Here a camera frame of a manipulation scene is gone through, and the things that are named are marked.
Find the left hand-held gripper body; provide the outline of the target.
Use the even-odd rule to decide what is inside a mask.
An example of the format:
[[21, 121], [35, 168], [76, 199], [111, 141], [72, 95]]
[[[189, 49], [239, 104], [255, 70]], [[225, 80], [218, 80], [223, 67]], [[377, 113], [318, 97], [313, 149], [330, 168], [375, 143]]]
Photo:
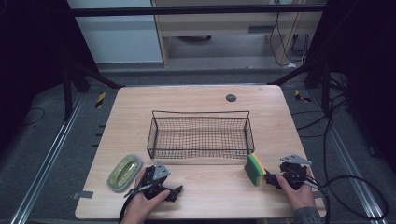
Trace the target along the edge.
[[159, 161], [150, 167], [147, 167], [141, 179], [141, 187], [147, 199], [153, 199], [167, 188], [163, 182], [170, 175], [167, 168]]

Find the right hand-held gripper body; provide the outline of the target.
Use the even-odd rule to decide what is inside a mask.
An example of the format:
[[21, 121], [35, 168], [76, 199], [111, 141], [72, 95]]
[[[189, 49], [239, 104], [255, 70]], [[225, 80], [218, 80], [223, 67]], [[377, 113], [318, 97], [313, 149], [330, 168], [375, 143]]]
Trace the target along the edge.
[[282, 157], [280, 160], [282, 161], [280, 164], [282, 176], [293, 189], [299, 189], [306, 180], [307, 166], [312, 162], [296, 154]]

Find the yellow and green sponge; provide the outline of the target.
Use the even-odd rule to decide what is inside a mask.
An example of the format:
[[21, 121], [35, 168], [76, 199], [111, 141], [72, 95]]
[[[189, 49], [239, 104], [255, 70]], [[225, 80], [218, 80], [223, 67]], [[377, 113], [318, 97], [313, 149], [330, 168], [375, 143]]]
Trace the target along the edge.
[[258, 187], [261, 184], [262, 178], [264, 177], [264, 169], [262, 162], [254, 153], [247, 155], [245, 171], [254, 186]]

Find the black wire basket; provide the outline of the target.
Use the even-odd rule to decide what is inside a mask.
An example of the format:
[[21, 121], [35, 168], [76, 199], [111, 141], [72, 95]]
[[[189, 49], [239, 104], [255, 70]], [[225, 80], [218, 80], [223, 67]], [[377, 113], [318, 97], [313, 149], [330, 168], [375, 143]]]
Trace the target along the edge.
[[147, 151], [152, 159], [244, 159], [255, 151], [249, 112], [153, 110]]

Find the person's right hand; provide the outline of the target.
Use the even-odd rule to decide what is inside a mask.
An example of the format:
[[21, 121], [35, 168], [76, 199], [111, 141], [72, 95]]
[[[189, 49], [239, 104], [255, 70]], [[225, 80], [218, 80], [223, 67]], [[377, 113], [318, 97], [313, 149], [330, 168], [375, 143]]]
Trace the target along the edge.
[[298, 189], [293, 189], [284, 176], [276, 174], [276, 179], [286, 193], [294, 210], [305, 207], [316, 207], [314, 193], [310, 186], [302, 184]]

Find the person's left hand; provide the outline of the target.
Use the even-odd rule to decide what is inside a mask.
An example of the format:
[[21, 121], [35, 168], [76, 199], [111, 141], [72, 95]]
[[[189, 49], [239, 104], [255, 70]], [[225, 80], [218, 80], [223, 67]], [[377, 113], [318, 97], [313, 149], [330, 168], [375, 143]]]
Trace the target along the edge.
[[128, 203], [120, 224], [143, 224], [149, 214], [170, 194], [164, 190], [156, 197], [148, 200], [143, 192], [137, 193]]

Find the black metal stand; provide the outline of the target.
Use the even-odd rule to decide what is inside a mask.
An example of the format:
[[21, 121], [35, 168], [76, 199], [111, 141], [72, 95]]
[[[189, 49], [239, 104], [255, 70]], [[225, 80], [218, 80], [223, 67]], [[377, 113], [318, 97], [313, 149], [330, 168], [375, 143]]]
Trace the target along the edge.
[[281, 86], [304, 72], [308, 73], [304, 81], [308, 89], [316, 87], [321, 82], [321, 108], [328, 112], [330, 110], [330, 66], [325, 60], [308, 61], [287, 75], [269, 82], [269, 85]]
[[85, 76], [92, 77], [95, 80], [105, 84], [112, 89], [122, 88], [121, 84], [117, 84], [103, 76], [99, 72], [95, 72], [90, 68], [78, 63], [66, 63], [63, 65], [63, 85], [64, 85], [64, 121], [67, 121], [73, 112], [73, 100], [71, 84], [74, 84], [78, 92], [87, 92], [90, 85]]

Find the dark curtain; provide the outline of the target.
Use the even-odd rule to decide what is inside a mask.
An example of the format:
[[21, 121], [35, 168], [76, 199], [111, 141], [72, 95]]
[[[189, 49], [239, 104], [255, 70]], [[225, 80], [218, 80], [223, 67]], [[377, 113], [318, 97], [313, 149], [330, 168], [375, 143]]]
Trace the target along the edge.
[[396, 0], [325, 0], [308, 59], [347, 77], [347, 96], [396, 174]]
[[73, 58], [93, 71], [97, 69], [77, 21], [46, 13], [68, 9], [67, 0], [0, 0], [0, 156], [7, 151], [33, 98], [62, 83], [55, 47], [32, 14], [37, 7]]

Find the white cabinet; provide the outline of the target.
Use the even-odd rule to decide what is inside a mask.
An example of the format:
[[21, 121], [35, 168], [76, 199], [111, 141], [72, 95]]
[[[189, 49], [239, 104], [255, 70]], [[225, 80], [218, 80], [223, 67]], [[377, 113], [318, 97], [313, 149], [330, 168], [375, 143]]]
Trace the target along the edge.
[[[150, 0], [67, 0], [72, 9], [151, 7]], [[78, 26], [99, 64], [161, 63], [153, 16], [77, 17]]]

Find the light wooden desk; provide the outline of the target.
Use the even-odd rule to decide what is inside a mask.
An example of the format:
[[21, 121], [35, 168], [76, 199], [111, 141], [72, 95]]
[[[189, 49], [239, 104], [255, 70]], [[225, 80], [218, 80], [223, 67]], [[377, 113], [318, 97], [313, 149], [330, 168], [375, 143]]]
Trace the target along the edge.
[[[150, 0], [155, 7], [314, 5], [326, 0]], [[296, 35], [316, 32], [320, 12], [157, 15], [162, 55], [168, 58], [169, 40], [178, 36], [265, 34], [278, 63], [286, 61]]]

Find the black horizontal bar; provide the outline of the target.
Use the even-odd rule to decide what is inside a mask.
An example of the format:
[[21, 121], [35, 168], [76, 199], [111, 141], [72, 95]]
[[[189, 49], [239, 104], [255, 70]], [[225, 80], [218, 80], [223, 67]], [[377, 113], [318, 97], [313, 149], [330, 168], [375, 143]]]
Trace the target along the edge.
[[120, 7], [70, 9], [75, 17], [189, 15], [226, 13], [320, 12], [327, 8], [314, 5], [239, 5], [239, 6], [181, 6], [181, 7]]

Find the aluminium floor rail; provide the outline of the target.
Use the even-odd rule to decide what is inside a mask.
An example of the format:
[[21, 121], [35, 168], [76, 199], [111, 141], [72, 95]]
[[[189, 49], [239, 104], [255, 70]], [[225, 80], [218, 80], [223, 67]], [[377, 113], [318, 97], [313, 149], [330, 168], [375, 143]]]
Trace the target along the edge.
[[365, 215], [370, 218], [372, 224], [388, 224], [385, 218], [385, 210], [380, 207], [375, 199], [373, 188], [361, 181], [362, 174], [356, 163], [352, 160], [344, 141], [341, 139], [341, 135], [334, 125], [327, 130], [326, 136], [331, 139], [334, 151], [342, 163], [344, 170], [349, 175], [349, 179], [361, 202]]
[[48, 179], [50, 171], [56, 162], [59, 153], [61, 152], [64, 142], [69, 135], [73, 124], [78, 116], [78, 113], [85, 100], [85, 93], [78, 93], [75, 102], [72, 104], [72, 112], [70, 116], [62, 123], [62, 126], [53, 140], [49, 152], [43, 160], [39, 170], [37, 171], [35, 178], [27, 190], [23, 200], [18, 206], [17, 210], [13, 214], [9, 224], [25, 224], [28, 217], [33, 210], [35, 203], [40, 195], [44, 185]]

